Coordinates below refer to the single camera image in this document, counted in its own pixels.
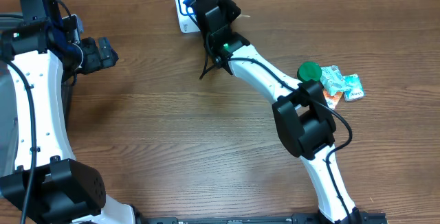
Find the orange snack packet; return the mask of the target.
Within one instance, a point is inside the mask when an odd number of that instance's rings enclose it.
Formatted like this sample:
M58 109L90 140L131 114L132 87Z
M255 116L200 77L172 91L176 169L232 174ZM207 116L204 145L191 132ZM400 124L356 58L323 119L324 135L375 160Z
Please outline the orange snack packet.
M341 97L343 96L342 92L337 92L334 96L331 96L327 90L323 90L323 94L325 100L327 102L327 106L331 109L335 109L337 104L339 103Z

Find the green tissue packet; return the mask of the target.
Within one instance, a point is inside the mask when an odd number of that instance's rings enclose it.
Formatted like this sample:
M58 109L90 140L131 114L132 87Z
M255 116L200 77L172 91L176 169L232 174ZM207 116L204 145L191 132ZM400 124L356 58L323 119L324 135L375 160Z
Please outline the green tissue packet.
M360 77L357 74L344 76L344 81L350 86L350 89L344 92L345 101L351 102L365 96Z

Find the teal tissue packet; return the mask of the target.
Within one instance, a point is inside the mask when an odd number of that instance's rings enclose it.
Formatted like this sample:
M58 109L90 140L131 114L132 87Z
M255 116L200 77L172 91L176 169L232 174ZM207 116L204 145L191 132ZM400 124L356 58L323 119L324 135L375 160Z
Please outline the teal tissue packet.
M337 65L321 68L322 75L320 81L330 96L351 89L350 85L344 80L344 77Z

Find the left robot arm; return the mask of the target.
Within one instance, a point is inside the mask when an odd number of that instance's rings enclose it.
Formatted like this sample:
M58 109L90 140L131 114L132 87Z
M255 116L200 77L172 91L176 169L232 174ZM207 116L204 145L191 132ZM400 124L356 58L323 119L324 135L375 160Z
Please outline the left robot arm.
M18 141L1 193L36 223L141 223L142 215L105 190L100 173L78 162L67 138L62 85L114 66L107 38L82 38L80 19L61 0L20 0L18 26L1 34L1 59L14 82Z

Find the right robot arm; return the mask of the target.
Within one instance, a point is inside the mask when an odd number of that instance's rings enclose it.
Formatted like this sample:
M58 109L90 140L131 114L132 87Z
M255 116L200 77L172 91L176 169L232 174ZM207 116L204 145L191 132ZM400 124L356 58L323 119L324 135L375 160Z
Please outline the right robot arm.
M333 136L336 120L319 77L292 78L265 60L249 40L231 28L241 10L232 0L185 0L190 19L200 29L214 67L223 68L254 87L272 106L278 137L285 149L301 159L318 198L321 223L361 223L340 174Z

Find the green lid jar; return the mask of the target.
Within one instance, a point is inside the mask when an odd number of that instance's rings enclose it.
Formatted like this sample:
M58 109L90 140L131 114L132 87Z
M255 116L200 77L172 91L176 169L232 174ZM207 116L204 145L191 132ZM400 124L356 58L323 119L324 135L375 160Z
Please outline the green lid jar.
M297 71L297 77L302 82L310 80L318 82L322 76L322 70L318 63L307 61Z

